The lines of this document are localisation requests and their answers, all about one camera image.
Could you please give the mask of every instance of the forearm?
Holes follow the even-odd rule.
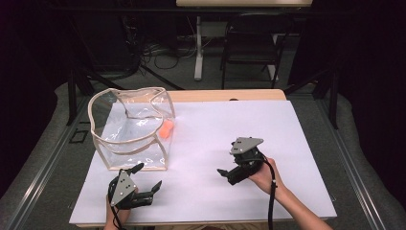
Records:
[[[328,230],[331,229],[324,221],[318,218],[313,212],[311,212],[304,204],[301,203],[296,196],[284,188],[284,191],[280,193],[277,201],[282,205],[286,211],[296,220],[301,229],[318,229]]]

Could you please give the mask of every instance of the gray carpet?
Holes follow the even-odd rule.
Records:
[[[290,46],[287,46],[282,59],[283,65],[279,74],[280,79],[277,88],[286,87],[297,39],[292,38],[290,42]],[[174,68],[168,70],[157,68],[154,64],[154,57],[150,62],[146,62],[146,65],[159,75],[186,89],[218,89],[221,76],[219,71],[220,53],[221,48],[219,48],[215,40],[205,48],[202,81],[193,79],[193,57],[180,58],[179,60],[166,56],[158,57],[156,64],[161,67],[172,66],[178,61]],[[266,72],[262,73],[260,68],[236,67],[234,71],[232,68],[229,69],[231,70],[228,73],[230,77],[250,75],[266,78]],[[115,80],[115,82],[128,89],[163,86],[167,90],[171,90],[170,87],[167,87],[151,74],[145,73],[143,69],[140,69],[129,78]],[[92,83],[97,91],[105,88],[99,82],[93,81]],[[228,82],[226,84],[226,88],[264,87],[270,87],[270,84],[263,82],[252,84]],[[336,135],[339,135],[356,166],[356,171],[365,184],[368,194],[371,195],[373,205],[377,210],[376,213],[383,221],[386,229],[406,229],[404,210],[388,194],[359,148],[358,137],[350,112],[350,104],[344,98],[339,97],[339,130],[331,131],[330,124],[326,120],[326,113],[323,110],[325,102],[314,101],[309,96],[312,88],[313,85],[304,87],[289,96],[288,100],[295,107],[327,189],[335,199],[333,204],[338,218],[329,219],[328,224],[334,229],[385,229],[379,224],[377,224],[379,227],[376,228],[376,225],[373,225],[369,216],[366,215],[368,211],[365,211],[363,203],[360,202],[360,196],[354,190],[354,184],[349,178],[348,169],[341,157],[343,150],[336,141]],[[89,124],[85,111],[86,104],[83,103],[79,106],[81,113],[78,119],[71,127],[66,128],[65,124],[68,117],[66,84],[59,87],[56,93],[59,101],[53,120],[43,133],[24,169],[0,201],[1,229],[7,227],[12,229],[77,229],[68,221],[95,148],[90,133],[87,132]],[[82,97],[80,93],[78,93],[78,96],[79,100],[83,99],[84,102],[88,100],[88,98]],[[44,172],[44,164],[53,165],[53,167]],[[49,175],[43,181],[40,181],[45,185],[43,188],[32,186],[33,182],[38,181],[38,173]],[[26,193],[30,192],[30,189],[33,189],[36,194]],[[29,203],[21,202],[21,200],[25,200],[25,197],[33,197],[33,199]],[[298,229],[298,227],[293,221],[276,222],[275,229]]]

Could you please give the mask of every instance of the chair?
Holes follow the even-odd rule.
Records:
[[[226,79],[226,63],[263,65],[262,71],[267,65],[274,65],[274,78],[269,74],[269,81],[274,88],[283,44],[292,27],[293,20],[283,13],[242,13],[231,18],[226,26],[220,64],[220,70],[223,71],[221,88],[224,89],[226,80],[251,81]]]

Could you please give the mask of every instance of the orange object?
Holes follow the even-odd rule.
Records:
[[[168,138],[170,136],[170,131],[173,129],[173,121],[166,120],[159,129],[159,136],[162,138]]]

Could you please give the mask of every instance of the white tabletop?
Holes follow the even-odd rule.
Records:
[[[313,0],[176,0],[178,7],[310,7]]]
[[[257,137],[273,157],[286,186],[317,216],[336,213],[289,101],[175,103],[176,124],[165,172],[137,172],[140,192],[162,180],[151,206],[134,209],[127,223],[160,225],[267,221],[269,196],[246,179],[231,186],[216,169],[231,170],[237,137]],[[95,152],[70,223],[102,226],[110,172]],[[275,202],[274,219],[292,219]]]

